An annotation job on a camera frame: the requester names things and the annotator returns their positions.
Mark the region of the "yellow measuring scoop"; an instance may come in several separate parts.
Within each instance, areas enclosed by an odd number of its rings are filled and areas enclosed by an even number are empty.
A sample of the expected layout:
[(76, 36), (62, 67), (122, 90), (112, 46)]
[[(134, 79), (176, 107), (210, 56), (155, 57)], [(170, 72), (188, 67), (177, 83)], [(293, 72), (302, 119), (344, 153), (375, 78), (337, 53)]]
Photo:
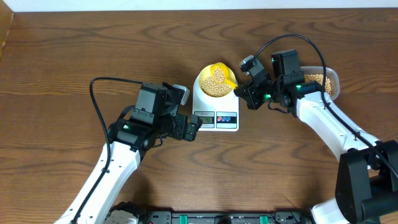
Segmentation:
[(214, 78), (215, 82), (220, 84), (226, 84), (231, 89), (237, 87), (236, 81), (232, 80), (232, 71), (223, 63), (214, 63), (210, 67), (211, 76)]

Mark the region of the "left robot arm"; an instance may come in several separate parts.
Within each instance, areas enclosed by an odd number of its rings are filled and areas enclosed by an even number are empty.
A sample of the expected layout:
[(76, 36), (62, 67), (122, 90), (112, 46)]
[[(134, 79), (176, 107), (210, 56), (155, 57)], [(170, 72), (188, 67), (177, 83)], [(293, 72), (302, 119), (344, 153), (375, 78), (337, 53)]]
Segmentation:
[(105, 127), (97, 164), (58, 223), (104, 223), (122, 186), (157, 140), (194, 141), (201, 120), (178, 113), (189, 94), (181, 85), (143, 83), (137, 103)]

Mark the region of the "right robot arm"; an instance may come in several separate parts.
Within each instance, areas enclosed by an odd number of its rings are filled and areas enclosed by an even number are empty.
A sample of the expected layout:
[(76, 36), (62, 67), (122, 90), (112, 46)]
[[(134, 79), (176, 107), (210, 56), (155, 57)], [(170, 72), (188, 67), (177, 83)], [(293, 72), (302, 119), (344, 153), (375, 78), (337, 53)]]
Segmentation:
[(306, 82), (296, 50), (272, 54), (275, 79), (253, 55), (240, 63), (251, 80), (234, 93), (250, 110), (280, 104), (309, 125), (339, 162), (335, 196), (310, 209), (304, 223), (379, 223), (397, 211), (397, 142), (382, 142), (347, 117), (316, 81)]

